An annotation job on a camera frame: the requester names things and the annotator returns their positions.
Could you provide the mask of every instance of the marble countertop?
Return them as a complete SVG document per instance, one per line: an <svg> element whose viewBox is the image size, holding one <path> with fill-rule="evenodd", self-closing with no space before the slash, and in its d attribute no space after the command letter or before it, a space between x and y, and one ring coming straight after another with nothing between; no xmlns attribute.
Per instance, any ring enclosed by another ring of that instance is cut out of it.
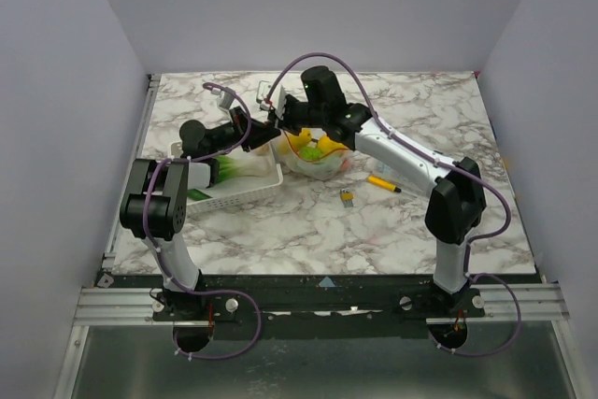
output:
<svg viewBox="0 0 598 399"><path fill-rule="evenodd" d="M263 119L254 99L261 80L278 73L231 72L164 75L142 155L161 159L178 140L179 126L197 119L222 122L215 98L202 89L214 81L234 89ZM362 102L346 74L347 98ZM471 271L533 273L534 261L513 194L472 73L378 73L360 75L380 116L429 148L455 159L476 160L482 176L508 199L513 222L503 235L473 246ZM284 80L287 92L304 98L299 74ZM329 181L286 173L278 196L189 217L183 234L193 261L207 274L432 274L435 241L424 224L427 201L415 190L397 194L365 179L375 161L355 154L350 170ZM354 193L344 208L339 190ZM498 228L504 211L486 193L479 233ZM129 231L118 230L113 273L158 274L150 252Z"/></svg>

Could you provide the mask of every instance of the yellow marker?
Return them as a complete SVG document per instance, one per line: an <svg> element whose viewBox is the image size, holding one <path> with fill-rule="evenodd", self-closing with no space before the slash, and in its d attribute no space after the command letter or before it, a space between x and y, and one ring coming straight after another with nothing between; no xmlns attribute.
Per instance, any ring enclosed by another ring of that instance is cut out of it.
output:
<svg viewBox="0 0 598 399"><path fill-rule="evenodd" d="M396 187L394 184L390 184L389 182L385 181L384 179L376 178L375 176L367 177L367 182L374 184L375 186L381 187L382 189L386 189L387 191L397 192L399 193L401 189Z"/></svg>

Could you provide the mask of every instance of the screw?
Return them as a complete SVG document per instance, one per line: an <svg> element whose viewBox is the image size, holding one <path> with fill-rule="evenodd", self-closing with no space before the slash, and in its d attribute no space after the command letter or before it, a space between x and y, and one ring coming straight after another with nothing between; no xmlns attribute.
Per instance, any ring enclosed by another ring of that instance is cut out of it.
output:
<svg viewBox="0 0 598 399"><path fill-rule="evenodd" d="M233 313L235 310L237 310L239 308L239 303L236 299L231 298L228 301L226 301L226 304L224 305L224 307L226 307L226 310L229 313Z"/></svg>
<svg viewBox="0 0 598 399"><path fill-rule="evenodd" d="M151 305L151 309L156 313L160 313L164 310L164 304L154 301Z"/></svg>
<svg viewBox="0 0 598 399"><path fill-rule="evenodd" d="M403 310L411 310L411 307L413 307L413 305L411 304L411 298L403 296L399 300L399 306L401 306L401 309Z"/></svg>
<svg viewBox="0 0 598 399"><path fill-rule="evenodd" d="M471 298L471 304L475 308L483 308L484 307L484 298L482 298L479 295L476 295L473 298Z"/></svg>

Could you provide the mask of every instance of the gray wall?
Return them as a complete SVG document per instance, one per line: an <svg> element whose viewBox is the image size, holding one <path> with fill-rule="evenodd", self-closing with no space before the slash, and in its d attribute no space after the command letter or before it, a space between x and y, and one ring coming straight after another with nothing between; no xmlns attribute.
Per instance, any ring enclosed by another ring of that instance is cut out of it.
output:
<svg viewBox="0 0 598 399"><path fill-rule="evenodd" d="M562 285L598 392L598 0L522 0L480 87L536 260Z"/></svg>
<svg viewBox="0 0 598 399"><path fill-rule="evenodd" d="M520 0L108 0L152 72L280 69L327 50L361 70L479 69Z"/></svg>
<svg viewBox="0 0 598 399"><path fill-rule="evenodd" d="M0 0L0 395L51 397L147 87L107 0Z"/></svg>

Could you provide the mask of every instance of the white basket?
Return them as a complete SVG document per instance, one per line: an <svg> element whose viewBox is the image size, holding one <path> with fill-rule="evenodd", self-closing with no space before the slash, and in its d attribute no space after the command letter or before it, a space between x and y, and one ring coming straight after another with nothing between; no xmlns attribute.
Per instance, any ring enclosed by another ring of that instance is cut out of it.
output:
<svg viewBox="0 0 598 399"><path fill-rule="evenodd" d="M242 150L234 150L231 154L234 155L236 151ZM181 152L181 142L170 144L169 157L178 158ZM264 158L268 158L268 162L273 167L267 177L239 177L219 182L206 190L211 198L201 201L187 198L187 215L208 212L222 207L238 206L277 195L280 192L280 184L282 184L282 169L280 164L276 163L274 153L269 145Z"/></svg>

